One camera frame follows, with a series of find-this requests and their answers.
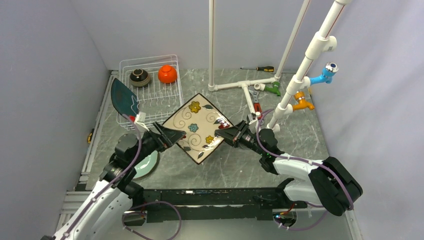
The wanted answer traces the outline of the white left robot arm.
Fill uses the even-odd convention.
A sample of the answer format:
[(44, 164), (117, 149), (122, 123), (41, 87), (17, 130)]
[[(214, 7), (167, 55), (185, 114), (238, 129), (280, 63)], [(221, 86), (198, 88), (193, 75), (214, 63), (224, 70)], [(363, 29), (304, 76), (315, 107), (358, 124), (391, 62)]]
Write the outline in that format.
[(135, 165), (154, 151), (163, 152), (186, 134), (155, 122), (156, 132), (139, 130), (122, 135), (94, 188), (70, 220), (44, 240), (99, 240), (128, 210), (145, 203), (144, 188), (133, 181)]

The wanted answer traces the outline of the orange plastic bowl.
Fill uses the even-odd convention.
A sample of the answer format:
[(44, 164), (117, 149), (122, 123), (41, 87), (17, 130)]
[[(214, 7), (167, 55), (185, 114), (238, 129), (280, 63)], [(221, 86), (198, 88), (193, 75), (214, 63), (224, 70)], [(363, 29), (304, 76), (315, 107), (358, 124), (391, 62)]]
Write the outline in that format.
[(158, 73), (158, 80), (164, 84), (174, 83), (178, 79), (177, 70), (171, 65), (163, 65)]

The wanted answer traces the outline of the beige floral square plate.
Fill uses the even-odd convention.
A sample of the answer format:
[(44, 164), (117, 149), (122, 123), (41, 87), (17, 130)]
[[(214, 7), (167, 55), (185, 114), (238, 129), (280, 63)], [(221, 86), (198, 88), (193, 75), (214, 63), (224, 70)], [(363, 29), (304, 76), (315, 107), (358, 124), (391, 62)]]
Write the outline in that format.
[(184, 131), (177, 145), (196, 164), (206, 160), (224, 141), (216, 130), (233, 127), (233, 123), (203, 94), (197, 93), (176, 110), (164, 127)]

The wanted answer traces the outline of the teal square plate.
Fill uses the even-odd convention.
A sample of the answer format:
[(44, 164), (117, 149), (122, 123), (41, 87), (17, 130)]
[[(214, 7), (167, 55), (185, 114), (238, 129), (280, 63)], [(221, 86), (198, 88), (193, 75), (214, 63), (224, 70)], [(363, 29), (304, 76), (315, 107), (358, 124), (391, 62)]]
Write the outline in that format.
[(121, 116), (135, 117), (139, 113), (137, 96), (117, 78), (112, 81), (110, 97), (114, 109)]

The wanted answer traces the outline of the brown patterned bowl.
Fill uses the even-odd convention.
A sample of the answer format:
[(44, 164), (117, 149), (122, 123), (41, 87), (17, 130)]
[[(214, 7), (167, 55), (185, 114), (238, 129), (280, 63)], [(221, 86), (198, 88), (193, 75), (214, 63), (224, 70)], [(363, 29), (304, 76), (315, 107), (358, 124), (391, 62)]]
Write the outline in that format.
[(134, 69), (130, 76), (130, 84), (137, 88), (143, 88), (151, 82), (149, 73), (142, 68)]

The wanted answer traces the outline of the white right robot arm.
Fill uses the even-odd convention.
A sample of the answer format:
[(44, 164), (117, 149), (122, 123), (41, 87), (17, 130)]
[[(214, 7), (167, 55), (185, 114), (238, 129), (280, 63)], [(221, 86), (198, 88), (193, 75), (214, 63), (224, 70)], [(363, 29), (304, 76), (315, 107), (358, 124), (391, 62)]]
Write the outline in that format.
[(248, 124), (241, 121), (218, 129), (215, 134), (234, 148), (244, 146), (259, 154), (259, 163), (267, 173), (287, 176), (279, 185), (282, 190), (275, 194), (276, 203), (282, 208), (293, 202), (305, 202), (341, 216), (353, 209), (353, 203), (363, 194), (361, 185), (337, 158), (312, 160), (285, 153), (278, 148), (271, 129), (253, 133)]

